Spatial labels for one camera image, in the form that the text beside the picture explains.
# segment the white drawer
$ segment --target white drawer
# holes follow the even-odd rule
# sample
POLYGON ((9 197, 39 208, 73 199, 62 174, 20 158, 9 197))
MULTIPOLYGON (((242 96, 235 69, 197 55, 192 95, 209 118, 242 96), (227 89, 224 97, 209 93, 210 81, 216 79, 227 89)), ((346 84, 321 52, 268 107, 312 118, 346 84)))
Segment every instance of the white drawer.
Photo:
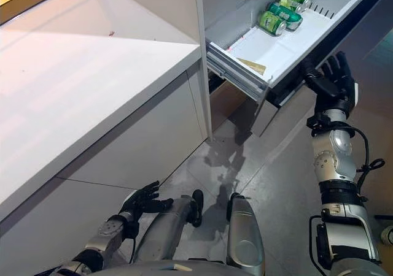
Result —
POLYGON ((203 0, 208 67, 258 103, 362 0, 313 0, 300 27, 279 37, 256 26, 259 12, 272 1, 203 0), (267 69, 261 76, 237 58, 267 69))

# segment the robot forearm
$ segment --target robot forearm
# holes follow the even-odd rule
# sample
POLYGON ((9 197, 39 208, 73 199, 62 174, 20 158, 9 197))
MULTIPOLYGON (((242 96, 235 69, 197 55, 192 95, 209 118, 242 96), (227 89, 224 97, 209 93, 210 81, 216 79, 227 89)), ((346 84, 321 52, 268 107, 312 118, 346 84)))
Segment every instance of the robot forearm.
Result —
MULTIPOLYGON (((325 111, 331 121, 346 121, 340 110, 325 111)), ((334 129, 313 137, 314 166, 322 200, 323 224, 317 227, 318 259, 325 269, 344 258, 378 262, 366 209, 354 183, 350 135, 334 129)))
POLYGON ((328 59, 330 67, 322 65, 325 77, 309 61, 303 65, 306 82, 317 93, 315 114, 307 120, 307 126, 313 130, 314 168, 322 200, 323 223, 317 226, 318 261, 324 269, 332 270, 331 275, 358 275, 354 271, 359 261, 365 262, 362 267, 369 275, 386 275, 376 265, 378 250, 364 198, 354 183, 357 170, 350 139, 359 130, 346 120, 356 105, 357 84, 344 53, 338 53, 337 59, 340 65, 332 56, 328 59))

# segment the cabinet panel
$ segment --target cabinet panel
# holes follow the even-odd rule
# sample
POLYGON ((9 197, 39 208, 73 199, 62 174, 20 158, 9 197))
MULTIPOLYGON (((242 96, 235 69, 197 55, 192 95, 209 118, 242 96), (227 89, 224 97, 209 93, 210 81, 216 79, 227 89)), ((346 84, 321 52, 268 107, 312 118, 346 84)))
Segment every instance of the cabinet panel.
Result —
POLYGON ((167 178, 203 139, 183 73, 58 176, 138 189, 167 178))
POLYGON ((131 191, 51 179, 2 221, 0 275, 32 276, 69 260, 131 191))

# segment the cable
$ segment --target cable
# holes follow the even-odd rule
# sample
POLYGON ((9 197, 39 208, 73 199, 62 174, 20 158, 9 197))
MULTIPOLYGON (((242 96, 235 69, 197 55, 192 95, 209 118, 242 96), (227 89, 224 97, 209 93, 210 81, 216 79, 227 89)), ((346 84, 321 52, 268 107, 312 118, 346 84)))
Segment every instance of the cable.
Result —
POLYGON ((369 162, 370 162, 370 147, 368 146, 368 139, 367 139, 366 135, 360 129, 352 127, 350 125, 347 125, 347 126, 336 125, 336 126, 330 127, 329 129, 326 129, 326 131, 336 130, 336 129, 354 130, 355 132, 358 132, 364 140, 364 147, 365 147, 364 165, 362 166, 361 169, 356 170, 357 173, 362 173, 362 175, 359 177, 359 179, 357 181, 357 190, 360 194, 360 190, 363 186, 363 183, 364 183, 368 173, 372 170, 379 169, 380 167, 383 167, 385 165, 385 160, 382 158, 377 158, 369 164, 369 162))
POLYGON ((322 276, 326 276, 325 272, 318 266, 313 257, 313 219, 322 218, 321 216, 311 216, 308 221, 308 253, 311 262, 314 267, 321 273, 322 276))
POLYGON ((134 255, 135 255, 135 245, 136 245, 136 239, 134 238, 134 244, 133 244, 133 252, 131 253, 131 258, 130 261, 128 262, 129 264, 131 264, 133 262, 134 259, 134 255))

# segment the robotic hand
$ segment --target robotic hand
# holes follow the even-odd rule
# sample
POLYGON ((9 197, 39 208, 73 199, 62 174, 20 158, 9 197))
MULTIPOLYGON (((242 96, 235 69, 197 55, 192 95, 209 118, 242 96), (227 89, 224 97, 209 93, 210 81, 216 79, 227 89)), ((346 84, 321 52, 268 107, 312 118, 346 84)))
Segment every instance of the robotic hand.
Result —
POLYGON ((88 275, 103 270, 125 239, 135 240, 139 233, 138 220, 143 213, 164 212, 171 208, 173 199, 156 200, 159 195, 158 189, 159 182, 156 181, 126 198, 119 213, 101 225, 85 248, 72 261, 57 268, 51 275, 88 275))
MULTIPOLYGON (((314 167, 322 199, 321 216, 310 218, 310 232, 312 219, 322 218, 323 223, 317 226, 318 261, 331 270, 331 275, 386 275, 377 266, 378 251, 364 207, 366 198, 360 196, 365 176, 382 167, 384 161, 376 159, 369 164, 365 134, 346 123, 357 104, 357 84, 345 54, 331 56, 328 63, 322 65, 323 75, 309 59, 302 62, 305 82, 317 94, 314 115, 307 126, 312 129, 314 167), (366 158, 361 169, 356 169, 352 159, 350 139, 356 132, 365 141, 366 158), (357 172, 362 176, 355 183, 357 172)), ((309 245, 312 262, 325 275, 312 257, 311 236, 309 245)))

